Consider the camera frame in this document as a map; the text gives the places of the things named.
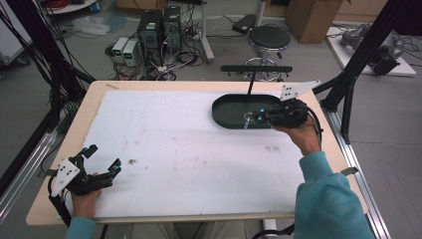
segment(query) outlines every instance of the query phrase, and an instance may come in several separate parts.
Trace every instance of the computer tower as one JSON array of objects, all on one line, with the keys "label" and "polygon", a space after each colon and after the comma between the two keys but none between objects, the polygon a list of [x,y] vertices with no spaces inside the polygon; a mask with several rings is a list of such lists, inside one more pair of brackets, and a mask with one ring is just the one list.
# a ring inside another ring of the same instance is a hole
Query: computer tower
[{"label": "computer tower", "polygon": [[164,37],[167,43],[167,52],[182,50],[180,7],[167,6],[163,14]]},{"label": "computer tower", "polygon": [[160,49],[163,43],[163,25],[160,10],[145,10],[140,17],[137,35],[147,49]]}]

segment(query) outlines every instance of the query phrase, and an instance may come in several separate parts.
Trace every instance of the cardboard box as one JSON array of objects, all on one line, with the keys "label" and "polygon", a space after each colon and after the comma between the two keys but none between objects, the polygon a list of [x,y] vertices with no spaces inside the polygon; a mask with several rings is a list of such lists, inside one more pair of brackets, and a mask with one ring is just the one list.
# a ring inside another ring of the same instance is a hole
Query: cardboard box
[{"label": "cardboard box", "polygon": [[166,0],[115,0],[117,8],[124,9],[158,9],[162,10],[167,3]]},{"label": "cardboard box", "polygon": [[370,22],[376,19],[387,0],[344,1],[338,10],[335,21]]},{"label": "cardboard box", "polygon": [[321,43],[343,0],[291,0],[286,23],[299,43]]}]

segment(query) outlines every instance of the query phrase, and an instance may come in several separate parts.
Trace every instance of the black oval tray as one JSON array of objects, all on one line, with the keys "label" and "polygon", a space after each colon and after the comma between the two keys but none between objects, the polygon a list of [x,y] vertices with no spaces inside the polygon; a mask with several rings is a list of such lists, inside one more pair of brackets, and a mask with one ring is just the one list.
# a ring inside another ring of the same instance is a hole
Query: black oval tray
[{"label": "black oval tray", "polygon": [[[225,128],[245,128],[245,113],[267,109],[279,102],[279,98],[270,95],[224,95],[213,103],[212,118]],[[267,123],[250,121],[248,128],[270,128],[270,126]]]}]

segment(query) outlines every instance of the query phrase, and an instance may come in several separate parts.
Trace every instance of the teal sleeve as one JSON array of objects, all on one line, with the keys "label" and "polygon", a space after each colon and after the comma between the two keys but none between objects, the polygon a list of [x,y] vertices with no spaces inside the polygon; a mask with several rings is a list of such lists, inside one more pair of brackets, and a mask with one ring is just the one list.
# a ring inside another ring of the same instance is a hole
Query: teal sleeve
[{"label": "teal sleeve", "polygon": [[66,239],[91,239],[96,230],[96,222],[84,217],[73,217]]},{"label": "teal sleeve", "polygon": [[333,173],[322,151],[300,161],[305,183],[297,192],[295,239],[373,239],[347,178]]}]

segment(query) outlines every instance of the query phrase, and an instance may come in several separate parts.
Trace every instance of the floor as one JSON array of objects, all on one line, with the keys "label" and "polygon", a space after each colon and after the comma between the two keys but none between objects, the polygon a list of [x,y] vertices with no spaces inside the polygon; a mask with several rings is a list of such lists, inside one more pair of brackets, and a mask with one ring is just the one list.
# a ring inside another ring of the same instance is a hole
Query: floor
[{"label": "floor", "polygon": [[[92,13],[81,10],[65,14],[57,21],[66,29],[73,19],[86,15]],[[112,24],[106,36],[71,34],[67,36],[66,43],[91,75],[106,80],[113,74],[113,69],[109,57],[105,55],[105,48],[119,36],[132,35],[136,31],[137,21],[135,16],[121,15],[112,6],[104,8],[96,16],[104,17]],[[231,24],[224,22],[228,20],[223,17],[209,19],[209,29],[215,27],[215,31],[230,30]],[[265,19],[264,23],[286,27],[281,19]],[[255,56],[247,38],[210,38],[209,41],[215,61],[210,65],[204,63],[175,72],[176,81],[243,81],[241,75],[228,76],[220,72],[219,68],[223,65],[240,65]],[[422,48],[421,40],[413,39],[413,43]],[[403,59],[411,64],[422,65],[421,60],[408,54],[404,54]],[[326,82],[341,71],[327,42],[301,45],[293,36],[280,65],[294,68],[290,76],[285,78],[287,82],[313,79]],[[371,192],[391,238],[400,239],[422,238],[422,69],[416,66],[413,69],[417,72],[414,77],[361,75],[355,85],[350,123],[351,144]],[[4,173],[49,110],[49,92],[49,86],[42,80],[34,64],[26,67],[12,64],[0,71],[0,173]],[[322,93],[317,97],[321,100],[325,95]],[[53,158],[54,154],[46,160],[46,167]],[[25,222],[42,181],[34,175],[0,225],[1,239],[63,237],[65,226],[31,227]],[[278,221],[279,228],[283,228],[284,224]],[[184,233],[181,238],[191,238],[199,223],[176,226]],[[105,238],[120,238],[123,230],[122,225],[111,226]],[[98,226],[94,238],[100,238],[101,231],[102,227]]]}]

